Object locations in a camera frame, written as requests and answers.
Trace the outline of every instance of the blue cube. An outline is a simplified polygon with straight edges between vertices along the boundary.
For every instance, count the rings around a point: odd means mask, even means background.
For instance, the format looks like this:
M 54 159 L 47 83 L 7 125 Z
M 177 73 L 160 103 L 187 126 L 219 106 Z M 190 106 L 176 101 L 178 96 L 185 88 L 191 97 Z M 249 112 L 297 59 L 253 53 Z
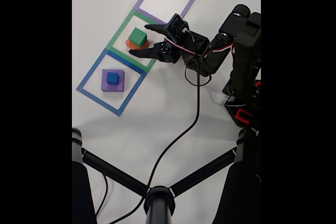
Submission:
M 117 73 L 108 72 L 106 82 L 108 84 L 117 85 L 119 83 L 119 75 Z

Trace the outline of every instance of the purple block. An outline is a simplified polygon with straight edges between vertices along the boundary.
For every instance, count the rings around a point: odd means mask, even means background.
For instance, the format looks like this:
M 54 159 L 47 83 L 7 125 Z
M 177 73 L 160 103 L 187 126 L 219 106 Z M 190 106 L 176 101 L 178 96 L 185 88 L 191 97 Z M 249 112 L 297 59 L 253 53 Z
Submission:
M 118 84 L 108 84 L 106 82 L 107 73 L 113 72 L 119 75 L 119 83 Z M 101 90 L 105 92 L 123 92 L 124 91 L 124 70 L 120 69 L 103 69 L 102 77 L 101 77 Z

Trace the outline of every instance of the black metal rod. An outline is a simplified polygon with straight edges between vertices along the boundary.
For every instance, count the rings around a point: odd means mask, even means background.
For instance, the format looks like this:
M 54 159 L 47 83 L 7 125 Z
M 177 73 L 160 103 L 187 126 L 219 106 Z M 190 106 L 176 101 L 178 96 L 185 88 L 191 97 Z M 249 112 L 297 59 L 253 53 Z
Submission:
M 123 185 L 124 187 L 130 189 L 131 191 L 135 192 L 141 197 L 145 194 L 146 192 L 145 184 L 141 183 L 140 181 L 136 180 L 130 175 L 124 173 L 123 171 L 119 170 L 113 165 L 110 165 L 101 158 L 93 155 L 84 148 L 82 148 L 82 153 L 83 153 L 83 162 L 85 164 L 105 174 L 109 178 L 113 179 L 115 182 L 118 182 L 120 185 Z
M 204 181 L 205 179 L 214 175 L 216 172 L 219 172 L 224 167 L 233 163 L 235 160 L 236 150 L 237 147 L 231 149 L 230 151 L 224 153 L 222 156 L 216 158 L 207 165 L 203 166 L 202 168 L 198 169 L 197 171 L 191 173 L 187 177 L 172 185 L 170 189 L 175 194 L 175 197 L 181 195 L 193 186 L 196 186 L 198 183 Z

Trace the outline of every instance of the orange disc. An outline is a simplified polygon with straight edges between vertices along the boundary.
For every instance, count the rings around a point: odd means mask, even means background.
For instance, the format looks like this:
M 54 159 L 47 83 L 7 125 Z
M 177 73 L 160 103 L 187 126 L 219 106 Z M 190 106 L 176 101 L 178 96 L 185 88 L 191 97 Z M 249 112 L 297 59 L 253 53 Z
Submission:
M 149 47 L 149 41 L 146 40 L 142 47 L 138 47 L 136 44 L 133 44 L 132 42 L 130 42 L 129 39 L 127 39 L 126 45 L 128 48 L 133 49 L 133 50 L 147 49 Z

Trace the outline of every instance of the green cube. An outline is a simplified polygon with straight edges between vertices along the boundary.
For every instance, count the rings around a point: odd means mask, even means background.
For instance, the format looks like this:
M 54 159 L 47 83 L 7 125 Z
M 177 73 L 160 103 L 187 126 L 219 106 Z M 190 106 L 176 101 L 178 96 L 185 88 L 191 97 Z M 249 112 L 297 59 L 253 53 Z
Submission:
M 138 47 L 142 47 L 147 40 L 147 34 L 142 30 L 135 28 L 128 39 Z

